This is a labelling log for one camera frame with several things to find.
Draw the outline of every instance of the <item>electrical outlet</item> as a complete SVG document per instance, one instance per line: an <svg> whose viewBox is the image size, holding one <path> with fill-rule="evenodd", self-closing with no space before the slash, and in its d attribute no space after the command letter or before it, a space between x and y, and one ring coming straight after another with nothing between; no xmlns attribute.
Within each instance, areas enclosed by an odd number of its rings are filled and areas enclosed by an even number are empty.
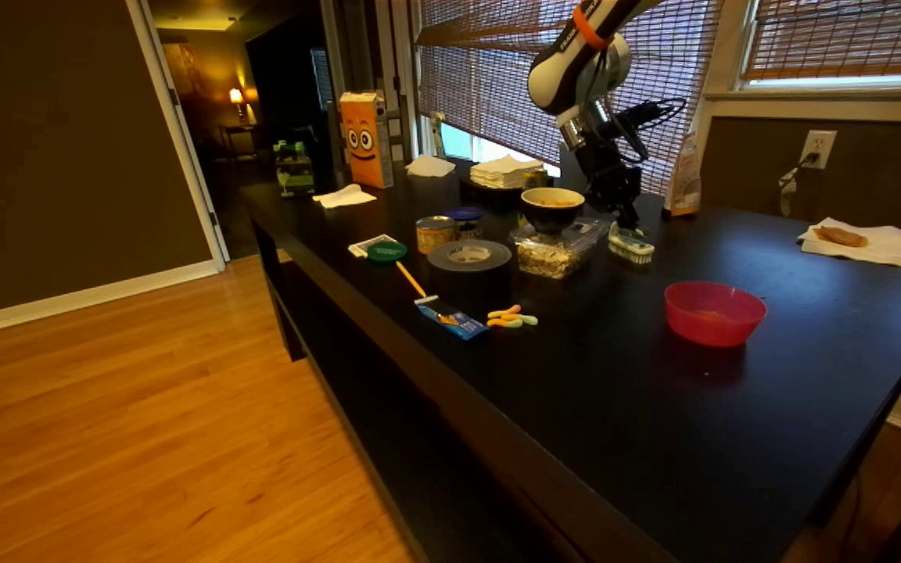
<svg viewBox="0 0 901 563"><path fill-rule="evenodd" d="M798 156L801 168L825 168L833 144L836 144L833 128L809 128Z"/></svg>

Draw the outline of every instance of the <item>wooden floor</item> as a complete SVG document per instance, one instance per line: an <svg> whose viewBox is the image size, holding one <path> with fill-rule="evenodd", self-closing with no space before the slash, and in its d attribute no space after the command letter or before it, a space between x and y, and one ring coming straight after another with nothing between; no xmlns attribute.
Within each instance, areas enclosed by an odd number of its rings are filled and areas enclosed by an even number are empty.
<svg viewBox="0 0 901 563"><path fill-rule="evenodd" d="M254 258L0 330L0 561L410 561Z"/></svg>

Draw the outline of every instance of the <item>lamp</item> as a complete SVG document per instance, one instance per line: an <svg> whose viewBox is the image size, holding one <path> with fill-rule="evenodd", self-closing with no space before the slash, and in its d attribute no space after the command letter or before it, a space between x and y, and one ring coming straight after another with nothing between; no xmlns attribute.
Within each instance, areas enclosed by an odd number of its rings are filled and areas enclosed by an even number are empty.
<svg viewBox="0 0 901 563"><path fill-rule="evenodd" d="M227 90L227 100L231 100L235 105L241 105L241 104L244 104L241 87L231 87L231 90Z"/></svg>

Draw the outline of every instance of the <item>box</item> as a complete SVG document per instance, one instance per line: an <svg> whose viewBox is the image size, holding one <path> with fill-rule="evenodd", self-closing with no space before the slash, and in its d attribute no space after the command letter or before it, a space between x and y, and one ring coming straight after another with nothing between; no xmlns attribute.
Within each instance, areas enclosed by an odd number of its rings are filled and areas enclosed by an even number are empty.
<svg viewBox="0 0 901 563"><path fill-rule="evenodd" d="M348 90L337 98L337 115L351 177L365 187L391 187L386 98Z"/></svg>

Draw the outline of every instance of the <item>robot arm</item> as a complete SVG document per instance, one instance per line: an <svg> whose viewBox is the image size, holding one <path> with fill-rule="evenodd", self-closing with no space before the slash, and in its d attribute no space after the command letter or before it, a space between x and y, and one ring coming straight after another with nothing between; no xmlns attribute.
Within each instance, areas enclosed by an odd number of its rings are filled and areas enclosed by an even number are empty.
<svg viewBox="0 0 901 563"><path fill-rule="evenodd" d="M632 263L646 263L652 244L645 244L634 212L641 168L621 160L615 136L625 136L638 160L645 160L646 147L638 141L638 126L667 115L668 105L659 100L614 115L608 95L632 68L632 50L615 27L656 4L582 0L559 36L534 56L527 71L533 104L558 115L559 135L591 183L588 203L615 212L608 237L611 250Z"/></svg>
<svg viewBox="0 0 901 563"><path fill-rule="evenodd" d="M558 33L558 41L547 50L540 50L533 61L533 71L526 78L533 104L550 115L559 115L569 105L576 105L580 104L576 81L582 68L600 50L608 50L618 24L625 24L630 19L656 4L659 0L582 0L567 27Z"/></svg>

